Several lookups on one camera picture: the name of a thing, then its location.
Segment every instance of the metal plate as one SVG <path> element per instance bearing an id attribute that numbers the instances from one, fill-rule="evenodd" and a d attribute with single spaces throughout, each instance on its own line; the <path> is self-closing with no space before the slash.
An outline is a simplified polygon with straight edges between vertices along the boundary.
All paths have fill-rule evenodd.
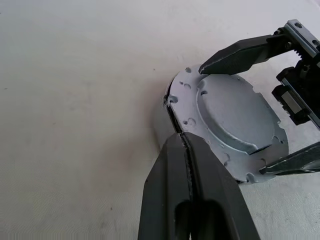
<path id="1" fill-rule="evenodd" d="M 181 129 L 204 138 L 236 180 L 256 183 L 273 178 L 259 169 L 289 153 L 279 118 L 240 76 L 208 76 L 199 74 L 199 67 L 179 72 L 169 89 L 167 104 Z M 163 126 L 154 127 L 164 132 Z"/>

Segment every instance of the circular metal part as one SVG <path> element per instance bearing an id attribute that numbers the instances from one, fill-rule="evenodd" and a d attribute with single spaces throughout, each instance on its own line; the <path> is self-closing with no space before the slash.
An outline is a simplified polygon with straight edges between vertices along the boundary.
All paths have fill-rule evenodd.
<path id="1" fill-rule="evenodd" d="M 169 108 L 176 124 L 205 139 L 237 181 L 256 183 L 273 178 L 259 170 L 289 153 L 279 118 L 242 77 L 199 74 L 199 67 L 178 73 L 167 89 L 167 101 L 162 101 L 154 114 L 160 145 L 174 131 Z"/>

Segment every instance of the white surface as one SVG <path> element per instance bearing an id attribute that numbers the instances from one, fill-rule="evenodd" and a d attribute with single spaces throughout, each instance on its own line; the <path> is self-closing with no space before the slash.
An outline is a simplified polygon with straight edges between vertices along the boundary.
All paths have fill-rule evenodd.
<path id="1" fill-rule="evenodd" d="M 320 38 L 312 0 L 1 0 L 0 13 L 0 227 L 22 238 L 136 239 L 158 155 L 151 109 L 170 79 L 289 19 Z M 242 74 L 281 118 L 291 152 L 320 139 L 271 95 L 296 61 Z M 241 189 L 263 240 L 317 239 L 319 186 L 311 174 Z"/>

